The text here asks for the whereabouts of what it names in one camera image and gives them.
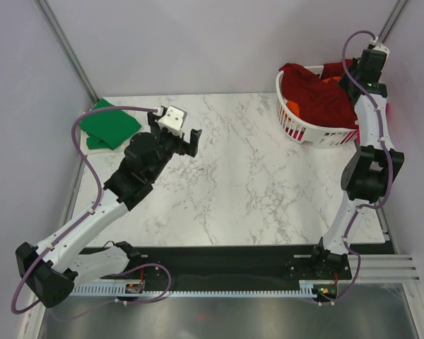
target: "gray floor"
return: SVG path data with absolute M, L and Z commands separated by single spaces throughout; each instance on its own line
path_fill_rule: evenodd
M 75 316 L 104 300 L 70 297 L 53 312 Z M 108 304 L 71 323 L 58 323 L 47 312 L 40 334 L 40 339 L 417 337 L 401 286 L 356 286 L 333 307 L 289 298 L 169 298 L 133 307 Z

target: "table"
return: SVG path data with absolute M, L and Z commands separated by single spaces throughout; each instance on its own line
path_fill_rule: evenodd
M 353 144 L 319 149 L 291 141 L 267 94 L 107 97 L 114 105 L 174 105 L 188 112 L 184 132 L 203 129 L 195 158 L 175 155 L 154 190 L 89 246 L 108 240 L 133 246 L 316 244 L 341 203 L 340 178 Z M 146 115 L 139 121 L 148 131 Z M 122 153 L 89 155 L 101 181 L 118 168 Z M 74 213 L 96 195 L 85 170 Z M 373 210 L 353 242 L 382 243 Z

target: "floor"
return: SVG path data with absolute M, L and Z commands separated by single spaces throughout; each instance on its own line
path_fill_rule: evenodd
M 106 99 L 114 105 L 178 106 L 188 112 L 186 136 L 191 128 L 203 129 L 203 135 L 196 158 L 175 155 L 153 192 L 89 246 L 108 240 L 134 246 L 316 244 L 331 226 L 343 194 L 341 173 L 355 148 L 290 141 L 276 118 L 274 94 Z M 146 125 L 144 113 L 136 117 Z M 102 182 L 122 158 L 121 152 L 88 156 Z M 75 212 L 95 192 L 86 171 Z M 365 213 L 353 242 L 384 242 L 375 212 Z
M 70 297 L 57 316 L 74 316 L 103 298 Z M 314 338 L 415 339 L 401 286 L 357 285 L 334 307 L 303 299 L 169 298 L 155 304 L 108 304 L 71 323 L 47 313 L 39 339 Z

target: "black wire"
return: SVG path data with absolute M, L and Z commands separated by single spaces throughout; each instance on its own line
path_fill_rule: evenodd
M 108 242 L 106 242 L 105 244 L 104 244 L 104 246 L 102 246 L 101 247 L 101 249 L 103 249 L 104 247 L 106 247 L 107 245 L 108 245 L 108 243 L 109 242 L 111 242 L 112 244 L 113 244 L 113 246 L 115 246 L 116 244 L 115 244 L 115 242 L 113 241 L 113 240 L 109 240 Z

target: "basket rim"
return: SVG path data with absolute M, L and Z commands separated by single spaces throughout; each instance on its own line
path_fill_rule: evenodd
M 303 125 L 305 128 L 315 129 L 315 130 L 323 131 L 323 132 L 326 132 L 326 133 L 348 133 L 348 132 L 352 132 L 352 131 L 357 131 L 357 129 L 345 129 L 343 127 L 317 126 L 317 125 L 310 124 L 306 121 L 303 121 L 299 117 L 295 116 L 295 114 L 293 114 L 291 112 L 291 110 L 288 109 L 288 107 L 284 103 L 284 97 L 281 94 L 280 80 L 283 77 L 283 74 L 284 74 L 284 71 L 280 71 L 278 73 L 278 75 L 276 76 L 276 83 L 275 83 L 275 85 L 276 85 L 276 96 L 278 97 L 278 102 L 282 106 L 284 112 L 289 116 L 290 119 L 292 119 L 293 121 L 295 121 L 298 124 Z

